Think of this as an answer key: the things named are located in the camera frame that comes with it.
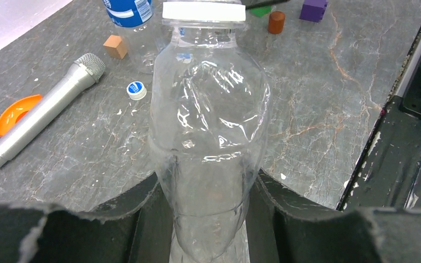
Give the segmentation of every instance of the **orange toy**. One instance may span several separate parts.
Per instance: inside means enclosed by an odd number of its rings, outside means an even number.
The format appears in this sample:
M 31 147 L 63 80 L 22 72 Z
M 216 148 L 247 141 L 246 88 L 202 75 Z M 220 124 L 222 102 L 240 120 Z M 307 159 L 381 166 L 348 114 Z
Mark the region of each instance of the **orange toy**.
M 10 129 L 29 112 L 43 96 L 31 95 L 10 105 L 0 116 L 0 137 L 4 136 Z

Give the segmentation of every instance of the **microphone head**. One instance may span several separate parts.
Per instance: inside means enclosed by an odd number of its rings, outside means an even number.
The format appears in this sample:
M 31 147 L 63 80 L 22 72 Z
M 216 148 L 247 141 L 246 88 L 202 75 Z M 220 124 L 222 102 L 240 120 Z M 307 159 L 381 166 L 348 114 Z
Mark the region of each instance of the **microphone head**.
M 106 65 L 104 62 L 92 53 L 82 55 L 79 59 L 75 60 L 75 63 L 85 66 L 92 74 L 96 82 L 99 81 L 99 78 L 101 78 L 106 71 Z

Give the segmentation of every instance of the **silver microphone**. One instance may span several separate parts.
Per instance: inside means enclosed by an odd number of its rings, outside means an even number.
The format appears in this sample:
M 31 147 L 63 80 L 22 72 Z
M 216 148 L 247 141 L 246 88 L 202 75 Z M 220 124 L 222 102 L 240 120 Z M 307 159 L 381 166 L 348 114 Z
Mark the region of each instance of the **silver microphone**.
M 94 54 L 77 59 L 63 79 L 0 138 L 0 167 L 23 150 L 76 96 L 97 83 L 105 70 L 102 60 Z

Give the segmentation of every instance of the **wooden block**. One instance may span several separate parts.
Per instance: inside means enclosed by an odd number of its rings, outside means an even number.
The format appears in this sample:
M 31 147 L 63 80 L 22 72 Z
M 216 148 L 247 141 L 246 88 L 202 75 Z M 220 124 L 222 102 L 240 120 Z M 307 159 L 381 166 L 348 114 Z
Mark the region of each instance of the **wooden block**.
M 111 35 L 104 43 L 104 48 L 109 56 L 116 59 L 123 59 L 127 54 L 127 46 L 119 36 Z

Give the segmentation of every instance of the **table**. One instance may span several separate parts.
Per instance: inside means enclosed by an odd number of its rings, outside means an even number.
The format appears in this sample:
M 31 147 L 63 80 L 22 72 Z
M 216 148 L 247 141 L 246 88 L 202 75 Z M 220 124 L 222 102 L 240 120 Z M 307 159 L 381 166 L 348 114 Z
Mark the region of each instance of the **table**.
M 287 187 L 335 207 L 421 25 L 421 0 L 331 1 L 319 23 L 286 14 L 280 35 L 248 14 L 238 42 L 272 81 L 274 114 L 263 169 Z M 89 210 L 152 172 L 147 152 L 152 77 L 115 60 L 102 44 L 115 33 L 98 0 L 74 0 L 0 51 L 0 114 L 48 92 L 84 53 L 107 73 L 16 159 L 0 170 L 0 202 L 56 202 Z M 140 101 L 125 87 L 143 81 Z

